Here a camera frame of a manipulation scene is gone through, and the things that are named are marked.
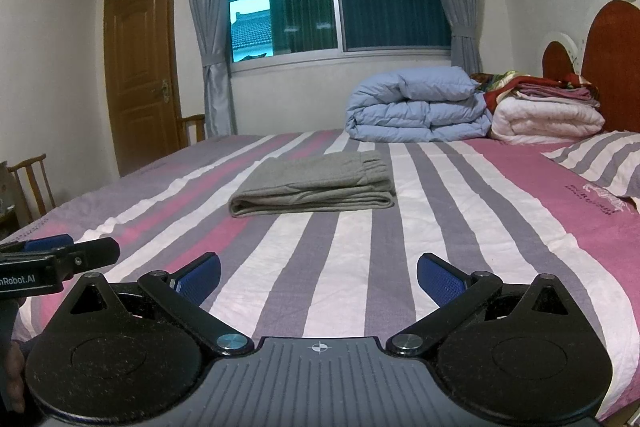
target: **door handle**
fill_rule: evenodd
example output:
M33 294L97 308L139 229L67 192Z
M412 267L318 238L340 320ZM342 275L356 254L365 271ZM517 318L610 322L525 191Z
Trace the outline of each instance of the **door handle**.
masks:
M162 87L160 88L162 90L162 98L164 99L164 103L169 103L170 100L170 95L169 95L169 82L167 82L167 79L165 78L164 80L162 80ZM158 89L154 87L154 89L151 90L152 93L157 92Z

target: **striped bed sheet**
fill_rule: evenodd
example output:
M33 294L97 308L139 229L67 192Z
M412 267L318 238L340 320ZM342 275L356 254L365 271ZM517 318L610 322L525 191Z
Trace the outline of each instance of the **striped bed sheet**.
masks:
M393 172L392 208L229 216L229 196L268 157L373 149ZM102 270L111 282L175 271L215 251L222 281L202 307L256 341L386 341L436 309L415 275L425 251L510 283L554 273L612 359L605 417L640 398L640 216L545 158L548 150L489 139L367 143L341 131L206 140L60 206L14 239L110 235L122 250L119 263ZM72 284L28 299L15 336L40 333Z

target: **wooden headboard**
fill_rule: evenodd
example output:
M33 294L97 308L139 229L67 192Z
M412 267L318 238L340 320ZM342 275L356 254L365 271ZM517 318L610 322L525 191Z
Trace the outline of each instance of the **wooden headboard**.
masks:
M570 54L557 41L543 55L543 74L573 73ZM604 130L640 132L640 9L623 0L605 5L591 24L580 74L600 91Z

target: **door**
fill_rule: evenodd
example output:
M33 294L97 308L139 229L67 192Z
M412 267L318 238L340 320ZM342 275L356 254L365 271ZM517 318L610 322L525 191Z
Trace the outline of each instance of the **door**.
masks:
M121 176L180 148L172 1L105 1L106 90Z

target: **triangular cutout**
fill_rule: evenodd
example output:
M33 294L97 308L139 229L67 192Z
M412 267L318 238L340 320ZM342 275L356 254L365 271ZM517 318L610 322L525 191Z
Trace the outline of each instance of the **triangular cutout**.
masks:
M536 299L536 303L533 305L533 311L552 313L554 315L568 315L564 304L562 304L553 286L545 286L542 289Z
M73 309L71 309L72 315L79 315L81 313L99 312L107 309L107 304L104 302L102 295L98 288L94 285L87 286L82 295L76 301Z

